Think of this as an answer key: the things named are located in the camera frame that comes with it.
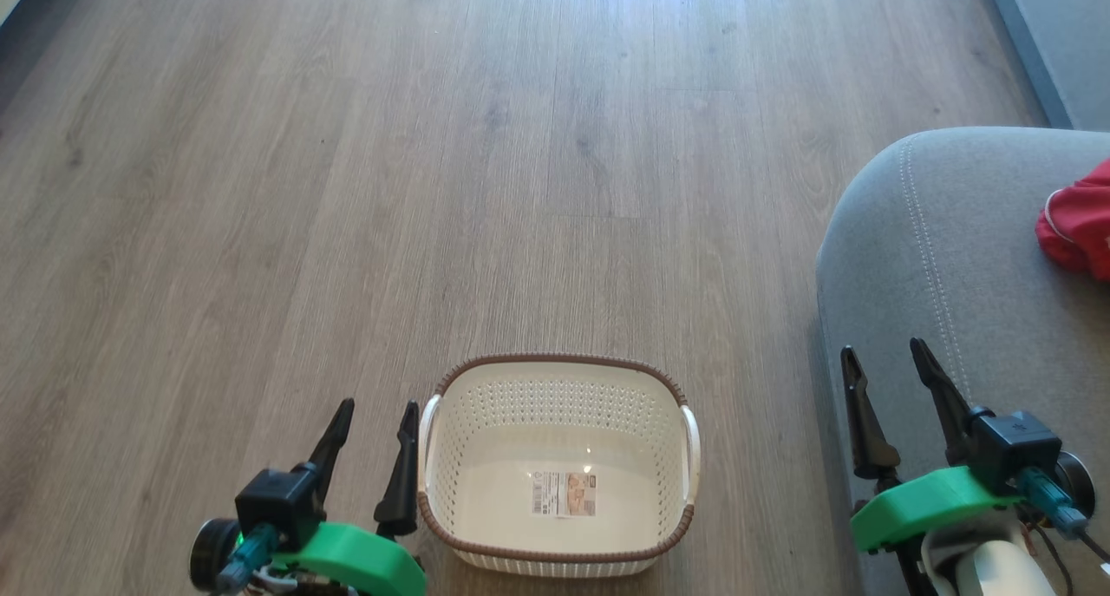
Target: basket handle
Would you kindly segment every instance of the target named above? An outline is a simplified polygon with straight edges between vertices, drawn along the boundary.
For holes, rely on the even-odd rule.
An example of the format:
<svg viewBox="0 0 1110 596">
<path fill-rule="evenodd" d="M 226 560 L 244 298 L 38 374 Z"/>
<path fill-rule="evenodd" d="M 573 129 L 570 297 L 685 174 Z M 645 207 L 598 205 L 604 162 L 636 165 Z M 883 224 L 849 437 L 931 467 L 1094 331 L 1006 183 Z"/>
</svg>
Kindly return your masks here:
<svg viewBox="0 0 1110 596">
<path fill-rule="evenodd" d="M 697 485 L 702 478 L 702 436 L 697 433 L 697 421 L 690 407 L 682 406 L 683 422 L 686 423 L 686 475 L 689 478 L 689 491 L 686 493 L 686 504 L 693 506 L 697 496 Z"/>
<path fill-rule="evenodd" d="M 424 416 L 420 421 L 420 440 L 417 441 L 416 448 L 416 493 L 426 494 L 427 484 L 425 483 L 424 468 L 427 462 L 427 443 L 432 440 L 432 422 L 435 418 L 435 410 L 440 405 L 440 400 L 443 398 L 441 395 L 433 395 L 428 398 L 427 405 L 424 406 Z"/>
</svg>

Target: green plastic bracket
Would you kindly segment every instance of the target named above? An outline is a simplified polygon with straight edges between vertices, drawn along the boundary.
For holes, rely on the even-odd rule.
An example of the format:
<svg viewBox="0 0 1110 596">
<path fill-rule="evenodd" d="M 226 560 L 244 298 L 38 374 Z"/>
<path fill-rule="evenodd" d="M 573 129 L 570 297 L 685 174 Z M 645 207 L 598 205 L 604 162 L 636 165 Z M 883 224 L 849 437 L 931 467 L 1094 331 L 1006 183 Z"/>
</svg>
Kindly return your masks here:
<svg viewBox="0 0 1110 596">
<path fill-rule="evenodd" d="M 860 550 L 879 550 L 1022 501 L 995 496 L 967 466 L 944 468 L 872 498 L 851 518 L 851 536 Z"/>
<path fill-rule="evenodd" d="M 321 523 L 301 550 L 278 553 L 273 560 L 374 596 L 424 596 L 427 585 L 424 570 L 403 546 L 341 523 Z"/>
</svg>

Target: gray fabric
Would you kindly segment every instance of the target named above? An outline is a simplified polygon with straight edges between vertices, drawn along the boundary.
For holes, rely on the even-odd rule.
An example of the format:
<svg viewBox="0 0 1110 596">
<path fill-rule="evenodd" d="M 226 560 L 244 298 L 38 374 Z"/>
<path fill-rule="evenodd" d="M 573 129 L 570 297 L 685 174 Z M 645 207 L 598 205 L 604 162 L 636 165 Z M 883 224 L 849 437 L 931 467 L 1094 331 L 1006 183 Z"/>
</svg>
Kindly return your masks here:
<svg viewBox="0 0 1110 596">
<path fill-rule="evenodd" d="M 1053 127 L 1110 130 L 1110 0 L 995 0 Z"/>
<path fill-rule="evenodd" d="M 944 467 L 944 437 L 917 380 L 922 336 L 969 403 L 1028 410 L 1092 471 L 1110 499 L 1110 286 L 1062 272 L 1033 225 L 1052 190 L 1110 156 L 1110 134 L 948 129 L 879 153 L 844 193 L 817 256 L 818 304 L 845 469 L 854 498 L 839 351 L 852 344 L 887 438 L 917 477 Z M 1110 545 L 1103 507 L 1092 535 Z M 1094 556 L 1061 552 L 1078 594 L 1107 594 Z M 1051 560 L 1041 567 L 1063 594 Z M 905 594 L 890 555 L 861 556 L 866 592 Z"/>
</svg>

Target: red cloth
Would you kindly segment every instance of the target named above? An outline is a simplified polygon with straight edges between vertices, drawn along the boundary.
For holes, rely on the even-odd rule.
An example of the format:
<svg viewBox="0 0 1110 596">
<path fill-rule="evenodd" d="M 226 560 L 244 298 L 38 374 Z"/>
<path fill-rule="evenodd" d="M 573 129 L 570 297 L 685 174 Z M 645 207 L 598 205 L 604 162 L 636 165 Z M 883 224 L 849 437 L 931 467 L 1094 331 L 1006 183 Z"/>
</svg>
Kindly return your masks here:
<svg viewBox="0 0 1110 596">
<path fill-rule="evenodd" d="M 1037 241 L 1063 269 L 1110 281 L 1110 160 L 1048 198 Z"/>
</svg>

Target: gray upholstered ottoman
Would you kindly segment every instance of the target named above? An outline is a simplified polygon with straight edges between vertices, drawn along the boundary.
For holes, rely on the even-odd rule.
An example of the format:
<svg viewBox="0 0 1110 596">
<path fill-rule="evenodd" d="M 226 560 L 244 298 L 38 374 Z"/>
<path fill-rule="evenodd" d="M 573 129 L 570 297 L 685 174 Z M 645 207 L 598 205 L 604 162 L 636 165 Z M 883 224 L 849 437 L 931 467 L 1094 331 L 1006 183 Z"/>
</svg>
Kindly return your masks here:
<svg viewBox="0 0 1110 596">
<path fill-rule="evenodd" d="M 851 182 L 817 256 L 817 283 L 854 497 L 871 489 L 850 476 L 844 344 L 867 372 L 902 477 L 946 466 L 909 352 L 920 336 L 971 405 L 1031 411 L 1083 459 L 1103 503 L 1090 533 L 1110 543 L 1110 286 L 1060 271 L 1033 235 L 1047 195 L 1108 156 L 1110 133 L 948 129 L 896 142 Z M 1076 593 L 1110 594 L 1086 547 L 1066 543 L 1061 553 Z M 1062 595 L 1043 547 L 1039 560 Z M 906 593 L 892 555 L 860 563 L 869 595 Z"/>
</svg>

